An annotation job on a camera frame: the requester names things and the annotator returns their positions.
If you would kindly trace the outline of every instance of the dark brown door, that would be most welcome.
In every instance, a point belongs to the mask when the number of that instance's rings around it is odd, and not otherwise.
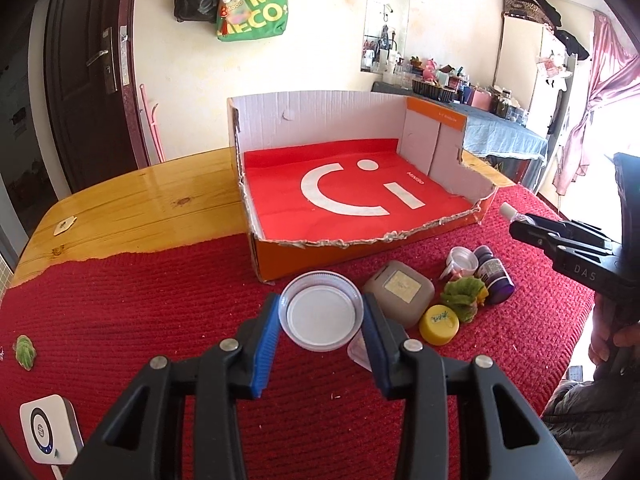
[[[133,0],[51,0],[44,72],[72,192],[148,166],[133,79]]]

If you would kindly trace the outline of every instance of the yellow jar lid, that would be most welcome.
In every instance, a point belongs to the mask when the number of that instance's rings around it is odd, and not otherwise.
[[[420,335],[427,343],[435,346],[446,345],[458,333],[459,328],[458,316],[444,305],[433,305],[418,323]]]

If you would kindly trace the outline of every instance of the pink curtain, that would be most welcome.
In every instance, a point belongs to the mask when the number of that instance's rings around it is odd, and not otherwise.
[[[631,56],[620,44],[611,21],[594,12],[593,65],[589,94],[580,123],[571,130],[562,149],[562,159],[554,179],[558,195],[565,195],[576,177],[584,176],[589,166],[589,129],[591,113],[603,106],[640,95],[640,57]],[[631,125],[635,118],[630,118]]]

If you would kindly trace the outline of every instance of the person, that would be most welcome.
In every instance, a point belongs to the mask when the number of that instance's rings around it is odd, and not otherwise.
[[[619,348],[634,347],[623,375],[597,381],[562,381],[542,420],[570,457],[580,480],[628,478],[640,458],[640,324],[611,333],[615,304],[594,297],[589,358],[600,366],[610,358],[607,340]]]

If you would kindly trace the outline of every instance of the silver screw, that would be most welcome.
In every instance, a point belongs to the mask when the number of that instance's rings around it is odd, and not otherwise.
[[[220,348],[222,348],[225,352],[232,352],[233,350],[237,350],[240,346],[240,343],[235,339],[223,339],[220,341]]]
[[[165,366],[169,364],[169,360],[163,355],[157,355],[149,361],[149,366],[151,366],[154,370],[162,370]]]
[[[404,349],[409,352],[419,352],[422,350],[422,343],[417,339],[407,339],[404,343],[402,343]]]
[[[488,355],[479,355],[476,357],[476,364],[481,368],[491,368],[494,365],[494,360]]]

